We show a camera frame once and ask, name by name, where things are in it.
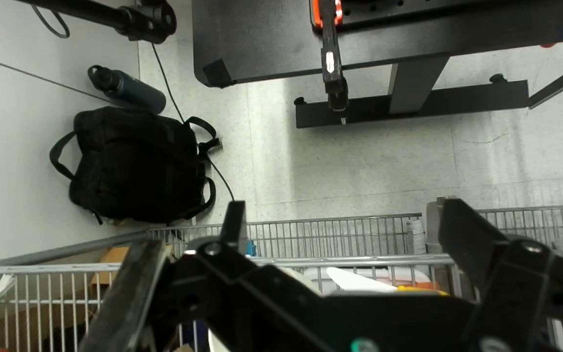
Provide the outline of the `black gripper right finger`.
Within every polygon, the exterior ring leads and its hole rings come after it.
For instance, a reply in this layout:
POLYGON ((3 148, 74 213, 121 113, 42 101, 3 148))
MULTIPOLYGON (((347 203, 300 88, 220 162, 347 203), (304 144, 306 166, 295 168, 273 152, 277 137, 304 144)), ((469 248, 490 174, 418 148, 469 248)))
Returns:
POLYGON ((508 236, 463 199, 437 201, 437 242, 472 285, 482 287, 508 236))

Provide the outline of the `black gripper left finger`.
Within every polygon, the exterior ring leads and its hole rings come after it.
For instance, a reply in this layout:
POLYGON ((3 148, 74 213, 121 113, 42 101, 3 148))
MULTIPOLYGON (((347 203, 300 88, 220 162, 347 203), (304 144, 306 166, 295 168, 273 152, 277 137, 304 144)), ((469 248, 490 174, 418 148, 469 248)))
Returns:
POLYGON ((78 352, 136 352, 167 248, 162 240, 132 244, 99 305, 78 352))

